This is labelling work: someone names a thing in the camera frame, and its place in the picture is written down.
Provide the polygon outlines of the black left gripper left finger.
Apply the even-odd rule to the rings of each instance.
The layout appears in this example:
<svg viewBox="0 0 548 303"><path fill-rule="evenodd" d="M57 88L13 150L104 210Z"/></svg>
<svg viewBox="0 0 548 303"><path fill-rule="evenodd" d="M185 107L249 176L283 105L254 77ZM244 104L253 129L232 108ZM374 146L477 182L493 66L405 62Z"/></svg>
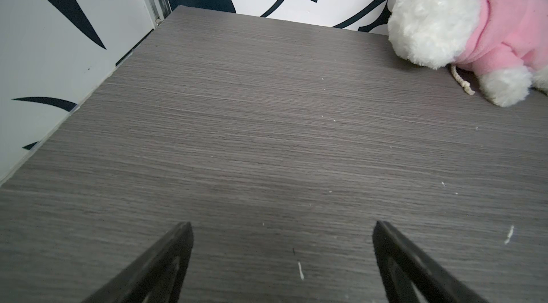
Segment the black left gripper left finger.
<svg viewBox="0 0 548 303"><path fill-rule="evenodd" d="M178 302L194 246L191 223L179 223L85 302Z"/></svg>

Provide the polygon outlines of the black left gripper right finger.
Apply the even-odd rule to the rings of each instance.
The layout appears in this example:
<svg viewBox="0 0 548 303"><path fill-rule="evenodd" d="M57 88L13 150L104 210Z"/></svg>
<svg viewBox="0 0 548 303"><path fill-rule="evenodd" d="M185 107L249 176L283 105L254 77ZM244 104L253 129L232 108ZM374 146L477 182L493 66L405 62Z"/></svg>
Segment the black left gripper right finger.
<svg viewBox="0 0 548 303"><path fill-rule="evenodd" d="M372 234L375 256L389 302L485 302L389 222L378 221Z"/></svg>

